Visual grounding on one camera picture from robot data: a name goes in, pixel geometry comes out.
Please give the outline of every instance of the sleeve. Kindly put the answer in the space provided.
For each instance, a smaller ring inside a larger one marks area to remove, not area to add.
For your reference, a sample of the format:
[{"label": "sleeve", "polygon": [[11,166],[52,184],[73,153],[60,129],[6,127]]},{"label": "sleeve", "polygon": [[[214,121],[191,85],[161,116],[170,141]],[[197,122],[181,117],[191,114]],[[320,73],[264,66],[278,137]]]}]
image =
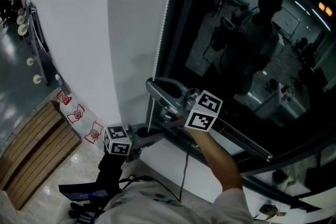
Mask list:
[{"label": "sleeve", "polygon": [[252,224],[244,192],[233,188],[221,193],[213,204],[212,224]]}]

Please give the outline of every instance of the ceiling light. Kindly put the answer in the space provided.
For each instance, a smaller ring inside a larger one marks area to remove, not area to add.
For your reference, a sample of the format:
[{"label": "ceiling light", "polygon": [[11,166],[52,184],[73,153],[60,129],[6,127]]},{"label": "ceiling light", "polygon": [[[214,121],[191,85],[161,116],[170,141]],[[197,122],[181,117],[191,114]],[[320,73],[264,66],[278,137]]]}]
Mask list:
[{"label": "ceiling light", "polygon": [[327,13],[329,16],[332,15],[332,10],[331,10],[330,7],[326,7],[326,8],[325,8],[325,11],[326,11],[326,13]]},{"label": "ceiling light", "polygon": [[324,3],[320,2],[320,3],[319,3],[319,8],[320,8],[321,10],[324,10],[324,9],[326,8],[326,6],[324,5]]},{"label": "ceiling light", "polygon": [[298,4],[304,11],[306,11],[306,9],[299,2],[295,1],[295,3]]},{"label": "ceiling light", "polygon": [[321,16],[318,15],[318,13],[317,13],[314,9],[312,9],[312,11],[316,14],[317,17],[319,17],[319,19],[323,22],[323,24],[326,26],[326,28],[327,28],[329,31],[331,31],[330,28],[329,28],[329,26],[328,26],[327,23],[321,18]]}]

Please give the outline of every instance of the wooden slat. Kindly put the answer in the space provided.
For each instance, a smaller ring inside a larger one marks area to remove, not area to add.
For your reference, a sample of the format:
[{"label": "wooden slat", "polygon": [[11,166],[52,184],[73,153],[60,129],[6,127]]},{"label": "wooden slat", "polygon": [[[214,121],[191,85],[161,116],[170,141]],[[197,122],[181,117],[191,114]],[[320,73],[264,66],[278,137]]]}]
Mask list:
[{"label": "wooden slat", "polygon": [[34,180],[29,184],[29,186],[25,189],[25,191],[22,193],[20,198],[14,203],[14,207],[17,210],[21,210],[23,205],[28,201],[29,197],[32,195],[32,193],[37,189],[46,179],[48,174],[55,169],[55,166],[59,164],[62,159],[64,159],[66,156],[68,156],[74,148],[80,143],[80,138],[74,134],[74,132],[70,132],[68,136],[72,136],[72,139],[66,143],[66,145],[63,145],[62,149],[57,152],[56,155],[56,148],[52,151],[53,154],[50,155],[49,158],[46,158],[46,166],[39,172],[38,176],[34,178]]},{"label": "wooden slat", "polygon": [[22,128],[22,130],[15,136],[14,140],[11,142],[11,144],[8,146],[8,148],[5,150],[4,154],[2,155],[0,159],[0,167],[3,165],[4,159],[8,158],[11,155],[12,150],[16,147],[16,144],[19,143],[20,138],[23,136],[24,133],[27,132],[29,127],[33,125],[36,120],[43,115],[47,111],[48,108],[50,108],[53,104],[51,102],[48,102],[43,108],[41,108],[33,117],[32,119],[27,122],[27,124]]},{"label": "wooden slat", "polygon": [[13,157],[8,160],[8,162],[10,163],[10,168],[0,183],[0,189],[5,190],[5,186],[8,180],[10,179],[16,168],[19,166],[19,164],[29,154],[34,146],[44,137],[44,135],[61,119],[62,116],[56,110],[54,110],[38,126],[34,128],[29,137],[27,137],[27,139],[23,141],[21,146],[13,154]]},{"label": "wooden slat", "polygon": [[8,169],[11,167],[11,160],[13,161],[14,156],[16,156],[15,153],[20,146],[29,139],[30,134],[34,131],[36,126],[38,126],[52,111],[55,111],[54,106],[48,106],[49,104],[52,103],[48,103],[32,118],[29,123],[27,123],[24,129],[18,134],[18,138],[13,141],[13,143],[5,151],[0,162],[0,170],[2,171],[0,174],[0,182],[4,178]]},{"label": "wooden slat", "polygon": [[8,197],[13,197],[18,188],[23,184],[26,180],[27,173],[26,171],[33,167],[34,165],[39,165],[35,160],[41,156],[44,158],[47,154],[53,150],[53,148],[58,144],[58,140],[62,140],[62,138],[71,132],[71,127],[66,123],[62,123],[62,125],[57,128],[50,137],[41,145],[41,147],[31,156],[31,158],[27,161],[27,163],[21,168],[20,172],[15,176],[13,181],[10,183],[6,192]]},{"label": "wooden slat", "polygon": [[57,153],[73,138],[74,133],[70,132],[61,139],[58,139],[55,143],[57,145],[46,155],[39,156],[35,163],[36,165],[32,165],[26,172],[24,177],[23,183],[15,189],[14,195],[12,195],[10,200],[12,201],[13,205],[16,203],[17,200],[22,196],[22,193],[29,187],[35,177],[44,169],[44,167],[54,158]]}]

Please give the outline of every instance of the wooden bench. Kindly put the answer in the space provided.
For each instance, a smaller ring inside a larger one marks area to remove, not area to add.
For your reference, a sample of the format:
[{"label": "wooden bench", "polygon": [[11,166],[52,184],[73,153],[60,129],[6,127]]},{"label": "wooden bench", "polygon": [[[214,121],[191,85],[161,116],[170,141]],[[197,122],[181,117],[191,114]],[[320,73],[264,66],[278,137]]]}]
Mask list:
[{"label": "wooden bench", "polygon": [[17,210],[79,144],[51,102],[26,124],[0,159],[0,188]]}]

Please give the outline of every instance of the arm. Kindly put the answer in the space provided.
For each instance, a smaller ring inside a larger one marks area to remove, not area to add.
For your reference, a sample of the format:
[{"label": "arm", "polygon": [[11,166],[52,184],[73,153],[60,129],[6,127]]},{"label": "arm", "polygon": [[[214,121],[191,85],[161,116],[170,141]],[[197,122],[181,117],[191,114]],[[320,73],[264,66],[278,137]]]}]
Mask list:
[{"label": "arm", "polygon": [[249,11],[249,10],[244,10],[242,11],[240,8],[234,10],[231,14],[231,22],[240,27],[243,20],[249,15],[251,14],[252,12]]},{"label": "arm", "polygon": [[222,185],[223,191],[242,189],[241,176],[229,152],[223,149],[209,133],[187,129],[200,147],[211,171]]}]

